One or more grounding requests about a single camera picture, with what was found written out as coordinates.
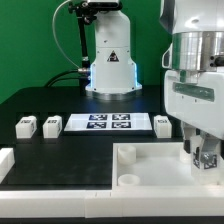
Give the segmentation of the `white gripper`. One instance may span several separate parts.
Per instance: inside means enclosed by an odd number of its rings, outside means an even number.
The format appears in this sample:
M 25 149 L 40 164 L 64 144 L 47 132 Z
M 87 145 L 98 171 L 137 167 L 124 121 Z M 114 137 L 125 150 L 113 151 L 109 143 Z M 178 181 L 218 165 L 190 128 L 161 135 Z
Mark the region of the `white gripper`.
M 181 82 L 179 72 L 168 70 L 164 80 L 165 109 L 183 121 L 183 148 L 188 154 L 196 128 L 204 131 L 200 134 L 200 161 L 211 163 L 218 139 L 224 140 L 224 73 L 203 72 L 196 78 L 196 83 Z

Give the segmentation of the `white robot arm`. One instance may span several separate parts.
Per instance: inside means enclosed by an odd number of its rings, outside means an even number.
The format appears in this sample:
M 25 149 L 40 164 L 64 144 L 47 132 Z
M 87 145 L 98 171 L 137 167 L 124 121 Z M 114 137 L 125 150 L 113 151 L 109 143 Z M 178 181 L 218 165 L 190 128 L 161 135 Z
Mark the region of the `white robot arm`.
M 130 20 L 119 0 L 87 0 L 96 18 L 96 58 L 86 92 L 121 98 L 141 89 L 130 56 Z M 224 0 L 161 0 L 160 23 L 172 35 L 163 54 L 166 112 L 182 122 L 184 143 L 200 131 L 193 157 L 207 165 L 224 140 Z

